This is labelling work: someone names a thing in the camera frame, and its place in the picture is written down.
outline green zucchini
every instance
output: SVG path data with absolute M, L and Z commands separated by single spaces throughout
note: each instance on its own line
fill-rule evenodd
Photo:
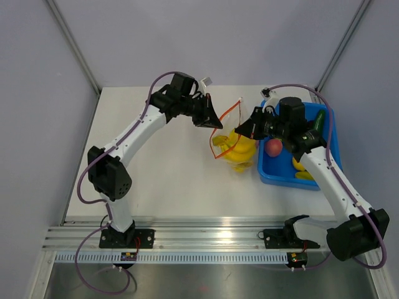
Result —
M 317 130 L 320 134 L 323 134 L 324 120 L 325 110 L 320 109 L 319 112 L 317 112 L 316 118 L 313 122 L 313 129 Z

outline gray wall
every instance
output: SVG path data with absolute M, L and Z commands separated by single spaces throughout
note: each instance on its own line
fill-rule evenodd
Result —
M 41 0 L 0 0 L 0 290 L 21 299 L 96 99 Z
M 101 86 L 315 85 L 361 0 L 57 0 Z
M 336 112 L 353 185 L 390 215 L 388 269 L 399 281 L 399 2 L 375 1 L 323 93 Z

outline red apple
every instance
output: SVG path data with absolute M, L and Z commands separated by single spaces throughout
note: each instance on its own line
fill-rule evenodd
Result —
M 282 142 L 280 139 L 270 139 L 264 145 L 264 151 L 272 158 L 277 157 L 282 151 Z

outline plastic bag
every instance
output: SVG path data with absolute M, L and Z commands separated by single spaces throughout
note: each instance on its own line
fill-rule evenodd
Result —
M 215 159 L 225 161 L 230 167 L 244 172 L 254 164 L 256 141 L 238 135 L 234 132 L 240 124 L 248 119 L 249 115 L 244 107 L 243 98 L 224 112 L 220 118 L 223 129 L 214 129 L 209 146 Z

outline blue bin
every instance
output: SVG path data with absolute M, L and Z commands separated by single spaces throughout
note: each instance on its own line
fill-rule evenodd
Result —
M 309 120 L 314 120 L 316 118 L 317 112 L 320 109 L 326 111 L 324 127 L 323 127 L 323 138 L 327 140 L 329 134 L 329 113 L 325 105 L 316 103 L 304 103 L 305 104 L 305 117 Z M 276 107 L 276 112 L 279 113 L 279 106 Z M 279 156 L 275 158 L 269 157 L 264 151 L 265 142 L 270 138 L 265 138 L 259 142 L 259 159 L 257 162 L 257 170 L 261 176 L 261 181 L 265 184 L 272 184 L 285 187 L 294 187 L 306 190 L 320 190 L 315 181 L 309 181 L 306 179 L 296 179 L 295 173 L 298 172 L 292 165 L 292 155 L 283 147 L 282 152 Z M 332 138 L 330 150 L 335 162 L 341 166 L 341 159 L 339 155 L 337 130 L 334 127 L 332 129 Z

